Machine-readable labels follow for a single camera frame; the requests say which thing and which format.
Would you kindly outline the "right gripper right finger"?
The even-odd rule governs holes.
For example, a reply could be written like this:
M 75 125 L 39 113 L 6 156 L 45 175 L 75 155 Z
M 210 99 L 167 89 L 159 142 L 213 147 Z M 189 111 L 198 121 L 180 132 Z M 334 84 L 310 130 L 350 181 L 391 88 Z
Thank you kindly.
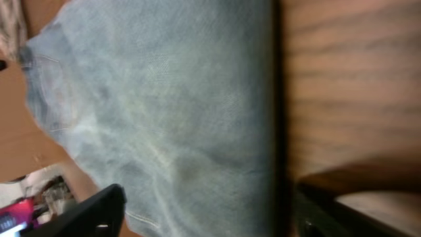
M 408 236 L 396 228 L 337 202 L 327 191 L 307 184 L 297 185 L 294 201 L 295 224 L 300 236 Z

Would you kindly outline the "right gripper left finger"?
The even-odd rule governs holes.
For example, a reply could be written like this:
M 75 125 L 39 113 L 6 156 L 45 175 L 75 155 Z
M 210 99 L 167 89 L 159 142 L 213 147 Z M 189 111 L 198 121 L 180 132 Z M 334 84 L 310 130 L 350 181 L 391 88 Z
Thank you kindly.
M 118 237 L 124 220 L 126 194 L 112 184 L 37 228 L 20 231 L 21 237 Z

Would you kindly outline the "light blue denim jeans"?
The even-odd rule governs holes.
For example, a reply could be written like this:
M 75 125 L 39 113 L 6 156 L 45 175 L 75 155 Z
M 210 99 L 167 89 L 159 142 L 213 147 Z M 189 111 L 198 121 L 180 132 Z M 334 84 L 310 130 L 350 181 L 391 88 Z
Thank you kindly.
M 37 124 L 141 236 L 271 236 L 271 3 L 69 1 L 20 52 Z

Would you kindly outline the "folded beige trousers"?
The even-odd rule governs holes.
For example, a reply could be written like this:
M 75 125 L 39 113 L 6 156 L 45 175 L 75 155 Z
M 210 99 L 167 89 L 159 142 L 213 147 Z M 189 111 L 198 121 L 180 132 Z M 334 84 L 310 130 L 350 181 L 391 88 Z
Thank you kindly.
M 21 0 L 1 0 L 1 52 L 8 60 L 18 61 L 27 39 Z

